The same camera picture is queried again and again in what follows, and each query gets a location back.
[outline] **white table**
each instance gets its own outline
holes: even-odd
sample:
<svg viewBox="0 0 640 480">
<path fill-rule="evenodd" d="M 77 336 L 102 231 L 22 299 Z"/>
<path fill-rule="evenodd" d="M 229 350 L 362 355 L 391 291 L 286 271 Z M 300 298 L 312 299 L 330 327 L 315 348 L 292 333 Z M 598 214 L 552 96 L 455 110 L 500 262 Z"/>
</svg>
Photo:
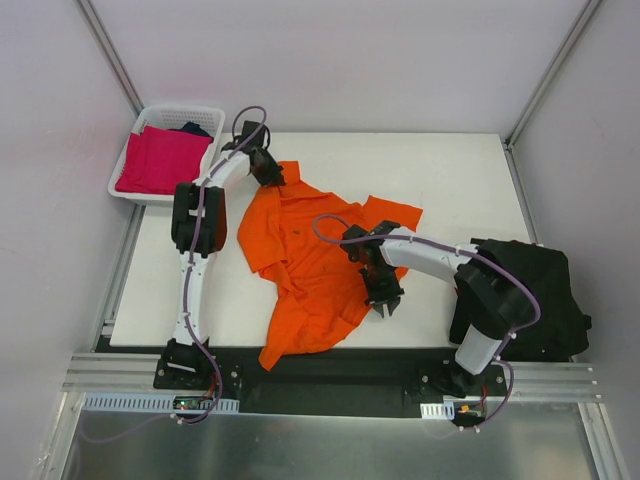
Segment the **white table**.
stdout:
<svg viewBox="0 0 640 480">
<path fill-rule="evenodd" d="M 348 202 L 364 203 L 371 194 L 423 208 L 418 232 L 454 243 L 528 241 L 497 135 L 275 133 L 270 151 L 276 160 L 298 160 L 305 182 Z M 211 346 L 265 342 L 276 287 L 249 271 L 236 239 L 257 188 L 247 178 L 227 192 L 227 243 L 209 271 L 203 305 Z M 164 346 L 173 334 L 180 274 L 170 225 L 170 208 L 146 209 L 113 346 Z M 338 347 L 448 346 L 453 288 L 414 271 L 401 285 L 406 293 L 393 317 L 370 312 Z"/>
</svg>

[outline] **white vent strip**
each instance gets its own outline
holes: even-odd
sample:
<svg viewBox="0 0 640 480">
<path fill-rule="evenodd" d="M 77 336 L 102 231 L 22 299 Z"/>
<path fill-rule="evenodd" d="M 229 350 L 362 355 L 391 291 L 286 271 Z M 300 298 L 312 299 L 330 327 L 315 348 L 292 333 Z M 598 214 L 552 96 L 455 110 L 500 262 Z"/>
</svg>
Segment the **white vent strip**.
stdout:
<svg viewBox="0 0 640 480">
<path fill-rule="evenodd" d="M 453 402 L 421 403 L 420 414 L 424 420 L 453 420 L 455 409 Z"/>
<path fill-rule="evenodd" d="M 90 412 L 131 412 L 131 413 L 173 413 L 175 395 L 145 395 L 137 393 L 89 393 L 84 410 Z M 202 413 L 211 405 L 211 400 L 200 402 L 201 410 L 189 410 L 189 413 Z M 238 413 L 238 400 L 221 399 L 211 413 Z"/>
</svg>

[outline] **gray floor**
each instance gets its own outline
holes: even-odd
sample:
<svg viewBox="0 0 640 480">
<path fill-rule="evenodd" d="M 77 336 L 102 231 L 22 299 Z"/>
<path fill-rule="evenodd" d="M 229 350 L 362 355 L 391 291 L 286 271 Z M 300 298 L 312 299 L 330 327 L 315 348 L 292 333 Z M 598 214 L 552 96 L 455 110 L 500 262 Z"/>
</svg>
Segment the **gray floor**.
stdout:
<svg viewBox="0 0 640 480">
<path fill-rule="evenodd" d="M 148 417 L 83 412 L 81 422 L 87 435 L 103 438 Z M 512 403 L 480 434 L 446 437 L 449 428 L 420 420 L 258 415 L 215 415 L 178 427 L 162 418 L 106 445 L 74 442 L 64 478 L 597 478 L 573 405 Z"/>
</svg>

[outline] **orange garment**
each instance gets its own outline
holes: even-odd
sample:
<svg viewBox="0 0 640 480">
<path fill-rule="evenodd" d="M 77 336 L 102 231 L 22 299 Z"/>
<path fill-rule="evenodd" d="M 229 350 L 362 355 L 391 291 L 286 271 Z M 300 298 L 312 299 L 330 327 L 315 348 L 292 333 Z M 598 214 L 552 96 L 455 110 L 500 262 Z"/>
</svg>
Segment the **orange garment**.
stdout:
<svg viewBox="0 0 640 480">
<path fill-rule="evenodd" d="M 328 350 L 356 328 L 371 307 L 358 270 L 339 245 L 320 240 L 311 224 L 323 213 L 371 230 L 382 220 L 416 229 L 422 210 L 369 197 L 346 203 L 300 180 L 298 162 L 281 162 L 286 185 L 260 188 L 246 211 L 238 240 L 252 272 L 278 286 L 267 344 L 260 354 L 271 370 L 282 355 Z M 344 225 L 324 220 L 320 231 L 342 238 Z M 398 278 L 407 273 L 396 270 Z"/>
</svg>

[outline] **red cloth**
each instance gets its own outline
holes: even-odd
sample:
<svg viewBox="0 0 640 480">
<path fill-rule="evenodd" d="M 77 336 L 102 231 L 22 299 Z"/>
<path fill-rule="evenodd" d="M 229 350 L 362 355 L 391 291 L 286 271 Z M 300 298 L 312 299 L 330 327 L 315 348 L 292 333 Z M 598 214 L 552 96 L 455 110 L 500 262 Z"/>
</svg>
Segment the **red cloth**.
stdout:
<svg viewBox="0 0 640 480">
<path fill-rule="evenodd" d="M 198 178 L 200 161 L 210 143 L 209 137 L 151 126 L 141 135 L 132 133 L 116 190 L 173 195 L 178 183 Z"/>
</svg>

